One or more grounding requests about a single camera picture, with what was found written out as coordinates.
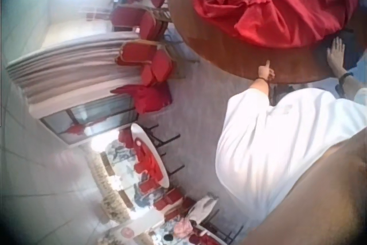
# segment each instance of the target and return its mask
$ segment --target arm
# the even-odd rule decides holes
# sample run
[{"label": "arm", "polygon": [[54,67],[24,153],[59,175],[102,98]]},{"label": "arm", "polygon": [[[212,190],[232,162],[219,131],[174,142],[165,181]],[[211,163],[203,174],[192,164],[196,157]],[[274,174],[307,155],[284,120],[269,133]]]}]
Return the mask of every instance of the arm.
[{"label": "arm", "polygon": [[[347,70],[343,68],[344,63],[344,52],[345,52],[345,44],[343,44],[341,38],[335,38],[333,41],[333,46],[327,49],[327,62],[331,70],[333,71],[335,77],[338,79],[341,78]],[[354,100],[356,93],[358,90],[363,88],[363,84],[356,80],[352,76],[348,76],[345,78],[343,83],[343,90],[345,96],[349,100]]]},{"label": "arm", "polygon": [[[333,72],[335,74],[335,77],[340,79],[341,76],[347,73],[347,70],[345,70],[344,68],[338,68],[335,71],[333,70]],[[348,76],[345,78],[343,83],[343,90],[347,99],[354,100],[356,93],[361,88],[363,88],[363,84],[360,81],[356,80],[353,76]]]},{"label": "arm", "polygon": [[275,77],[274,70],[270,68],[270,61],[266,62],[265,66],[260,66],[258,71],[259,79],[256,79],[250,88],[257,89],[269,96],[269,85],[265,80],[272,80]]}]

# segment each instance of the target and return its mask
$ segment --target pink object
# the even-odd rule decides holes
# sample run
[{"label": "pink object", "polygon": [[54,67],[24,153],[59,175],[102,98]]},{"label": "pink object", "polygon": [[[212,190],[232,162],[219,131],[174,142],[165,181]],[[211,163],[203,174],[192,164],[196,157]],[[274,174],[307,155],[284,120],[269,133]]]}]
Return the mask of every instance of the pink object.
[{"label": "pink object", "polygon": [[169,86],[166,82],[153,87],[125,85],[110,91],[113,94],[129,94],[134,98],[137,113],[158,111],[172,103]]},{"label": "pink object", "polygon": [[193,232],[190,220],[182,218],[173,228],[174,236],[178,238],[185,238]]}]

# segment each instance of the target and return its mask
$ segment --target floor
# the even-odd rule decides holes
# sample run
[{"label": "floor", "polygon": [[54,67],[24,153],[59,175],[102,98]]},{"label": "floor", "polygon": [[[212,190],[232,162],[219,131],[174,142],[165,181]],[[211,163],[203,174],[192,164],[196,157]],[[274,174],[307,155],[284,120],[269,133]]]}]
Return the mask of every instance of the floor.
[{"label": "floor", "polygon": [[[175,40],[180,39],[174,29],[170,29],[170,33]],[[182,50],[187,57],[197,58],[188,47],[183,46]],[[361,81],[366,81],[366,65],[367,55],[352,70]],[[184,80],[170,82],[173,105],[156,114],[141,116],[139,123],[145,126],[159,123],[155,133],[163,139],[180,133],[178,140],[160,149],[161,153],[167,152],[163,161],[168,170],[185,164],[185,168],[173,176],[173,181],[194,199],[200,199],[207,192],[220,198],[216,206],[220,211],[213,222],[221,230],[235,232],[241,225],[246,229],[246,216],[220,184],[214,164],[227,101],[246,90],[251,81],[230,75],[203,59],[198,64],[187,66],[186,71]],[[326,79],[309,86],[326,89],[337,96],[334,90],[336,83],[336,79]],[[243,230],[237,241],[245,234]]]},{"label": "floor", "polygon": [[[195,54],[184,47],[185,53]],[[17,236],[31,244],[94,244],[111,228],[101,214],[101,194],[79,148],[67,149],[33,119],[17,87],[2,64],[1,214]],[[224,231],[246,224],[214,171],[216,145],[228,99],[248,88],[250,81],[227,74],[207,61],[189,65],[186,79],[171,81],[174,104],[141,116],[149,126],[158,122],[156,135],[181,138],[161,148],[168,170],[185,168],[173,176],[189,196],[200,199],[207,192],[219,196],[219,214],[213,220]],[[365,80],[366,58],[356,75]],[[335,80],[315,87],[333,89]],[[237,238],[241,240],[245,231]]]}]

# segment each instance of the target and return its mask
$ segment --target banquet hall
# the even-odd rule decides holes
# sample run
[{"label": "banquet hall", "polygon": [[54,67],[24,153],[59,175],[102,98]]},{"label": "banquet hall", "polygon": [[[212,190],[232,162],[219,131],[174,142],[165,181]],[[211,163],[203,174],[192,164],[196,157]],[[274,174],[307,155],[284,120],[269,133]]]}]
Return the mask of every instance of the banquet hall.
[{"label": "banquet hall", "polygon": [[0,210],[14,244],[235,245],[253,230],[216,174],[228,100],[267,59],[274,100],[284,86],[340,97],[335,36],[366,83],[367,0],[315,4],[316,18],[304,3],[304,21],[274,0],[278,22],[251,26],[213,1],[1,0]]}]

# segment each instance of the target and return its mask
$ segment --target white shirt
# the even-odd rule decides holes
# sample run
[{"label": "white shirt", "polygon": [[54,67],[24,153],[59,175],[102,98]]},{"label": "white shirt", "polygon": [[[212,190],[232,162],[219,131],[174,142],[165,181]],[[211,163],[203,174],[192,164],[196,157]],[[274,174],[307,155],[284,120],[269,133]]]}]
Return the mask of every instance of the white shirt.
[{"label": "white shirt", "polygon": [[[365,100],[366,92],[356,99]],[[257,227],[328,148],[366,126],[366,106],[324,90],[298,90],[272,107],[250,88],[228,102],[217,176]]]}]

